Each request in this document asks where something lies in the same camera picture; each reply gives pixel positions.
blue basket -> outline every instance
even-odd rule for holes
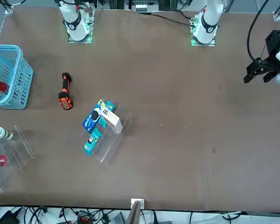
[[[30,92],[33,70],[15,45],[0,45],[0,81],[9,85],[8,94],[0,91],[0,107],[24,109]]]

blue package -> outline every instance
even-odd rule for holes
[[[95,125],[97,124],[102,109],[106,106],[103,100],[100,100],[98,104],[95,105],[95,107],[92,109],[92,112],[88,115],[86,120],[83,122],[83,127],[88,131],[88,133],[91,133],[94,129]]]
[[[91,153],[101,136],[102,133],[99,132],[97,128],[95,128],[84,145],[84,151],[87,153],[87,155],[91,156]]]

clear acrylic box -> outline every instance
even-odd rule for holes
[[[0,155],[7,157],[5,165],[0,167],[0,193],[5,188],[8,177],[35,158],[20,128],[14,126],[13,132],[14,136],[11,140],[0,139]]]
[[[129,112],[127,108],[125,108],[122,104],[114,103],[116,114],[122,124],[122,131],[120,134],[116,133],[109,126],[103,128],[99,123],[97,123],[96,127],[102,133],[101,137],[98,139],[91,155],[94,156],[100,163],[108,165],[115,150],[117,149],[119,143],[121,142],[123,136],[125,135],[127,129],[129,128],[132,122],[132,113]],[[85,143],[89,139],[90,134],[84,129],[80,138]]]

brown table surface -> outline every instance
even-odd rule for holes
[[[243,82],[254,16],[223,14],[216,47],[191,47],[188,27],[104,10],[85,45],[67,43],[58,8],[16,8],[0,43],[20,46],[34,77],[27,108],[0,109],[0,126],[18,125],[36,159],[15,172],[0,203],[128,208],[144,198],[148,209],[280,211],[280,86]],[[277,28],[271,14],[259,17],[254,57]],[[57,100],[65,71],[70,111]],[[102,97],[133,113],[109,166],[79,140]]]

red bottle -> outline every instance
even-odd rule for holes
[[[7,85],[4,82],[0,82],[0,91],[3,92],[4,94],[8,94],[9,90],[9,85]]]

